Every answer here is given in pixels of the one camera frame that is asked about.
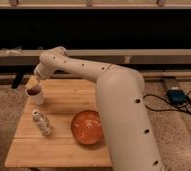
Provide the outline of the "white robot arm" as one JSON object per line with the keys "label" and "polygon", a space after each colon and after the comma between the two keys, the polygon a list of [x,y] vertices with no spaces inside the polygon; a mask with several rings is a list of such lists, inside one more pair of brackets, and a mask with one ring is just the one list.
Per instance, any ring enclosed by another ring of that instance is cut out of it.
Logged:
{"label": "white robot arm", "polygon": [[96,84],[96,104],[113,171],[165,171],[143,100],[144,79],[130,68],[74,59],[63,47],[43,51],[34,74],[61,70]]}

